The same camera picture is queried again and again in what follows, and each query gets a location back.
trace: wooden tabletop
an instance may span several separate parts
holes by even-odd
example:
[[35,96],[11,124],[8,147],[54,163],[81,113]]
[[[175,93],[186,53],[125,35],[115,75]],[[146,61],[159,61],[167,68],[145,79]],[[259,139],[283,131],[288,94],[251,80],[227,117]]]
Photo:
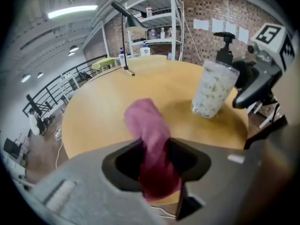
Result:
[[245,109],[234,109],[233,89],[211,119],[191,111],[203,67],[165,61],[112,68],[83,85],[68,104],[62,121],[62,139],[69,158],[110,144],[133,139],[124,123],[124,111],[139,98],[152,98],[172,137],[220,147],[243,149],[248,133]]

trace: soap dispenser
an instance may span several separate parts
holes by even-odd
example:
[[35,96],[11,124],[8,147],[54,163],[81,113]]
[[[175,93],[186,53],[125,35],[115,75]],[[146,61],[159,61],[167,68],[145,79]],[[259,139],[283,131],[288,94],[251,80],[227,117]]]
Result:
[[122,68],[124,68],[126,66],[125,54],[124,54],[123,48],[120,47],[120,49],[121,49],[121,52],[119,54],[119,60],[120,60],[120,64],[121,64]]
[[144,45],[140,48],[141,57],[150,56],[150,48],[144,42]]
[[192,100],[192,112],[205,118],[218,113],[240,74],[232,67],[233,55],[229,50],[235,35],[229,32],[214,35],[224,38],[225,47],[217,52],[216,61],[204,61],[202,77]]

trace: fluorescent light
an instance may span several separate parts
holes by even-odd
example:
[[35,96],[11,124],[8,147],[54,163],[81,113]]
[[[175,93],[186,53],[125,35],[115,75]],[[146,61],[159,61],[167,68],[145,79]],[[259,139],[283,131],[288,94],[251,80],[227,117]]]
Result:
[[31,75],[23,75],[22,79],[21,79],[21,82],[24,83],[26,82],[29,78],[31,77]]
[[78,50],[78,49],[79,49],[79,47],[72,48],[72,49],[70,50],[70,53],[75,52],[75,51]]
[[40,78],[41,76],[43,76],[44,74],[42,72],[39,72],[37,75],[37,78]]
[[91,10],[95,10],[97,7],[98,7],[97,5],[68,7],[54,12],[50,12],[48,13],[48,17],[51,19],[69,13],[74,13],[79,11],[91,11]]

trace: clear plastic container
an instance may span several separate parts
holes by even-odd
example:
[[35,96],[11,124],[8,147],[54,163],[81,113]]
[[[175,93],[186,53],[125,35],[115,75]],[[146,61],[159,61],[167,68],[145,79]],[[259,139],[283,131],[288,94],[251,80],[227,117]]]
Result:
[[146,12],[147,12],[147,17],[152,16],[152,7],[150,6],[150,4],[146,8]]
[[204,71],[192,101],[192,111],[202,117],[214,117],[227,99],[240,72],[216,61],[205,60]]
[[151,29],[151,39],[156,39],[154,28]]
[[168,29],[168,38],[172,38],[173,35],[172,35],[172,28],[169,28]]

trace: shelving unit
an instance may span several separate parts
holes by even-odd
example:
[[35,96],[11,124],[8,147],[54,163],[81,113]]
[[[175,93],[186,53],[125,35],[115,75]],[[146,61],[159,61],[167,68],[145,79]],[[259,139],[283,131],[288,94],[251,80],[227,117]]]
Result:
[[[173,41],[173,38],[165,38],[165,39],[151,39],[151,40],[146,40],[146,41],[140,41],[136,43],[131,43],[132,46],[136,45],[143,45],[144,42],[147,42],[147,45],[153,45],[153,44],[168,44]],[[180,45],[181,42],[176,40],[176,44]]]
[[[128,31],[128,41],[131,54],[133,53],[133,46],[142,45],[144,42],[148,45],[158,44],[171,44],[172,45],[172,60],[175,60],[176,45],[180,46],[179,61],[182,60],[183,45],[184,45],[184,4],[181,0],[139,0],[133,4],[128,5],[125,3],[126,9],[135,9],[145,12],[148,4],[152,7],[153,15],[140,20],[140,22],[147,28],[160,28],[160,27],[172,27],[172,37],[164,39],[151,39],[140,42],[132,42],[131,32]],[[176,37],[176,26],[180,27],[180,37]]]

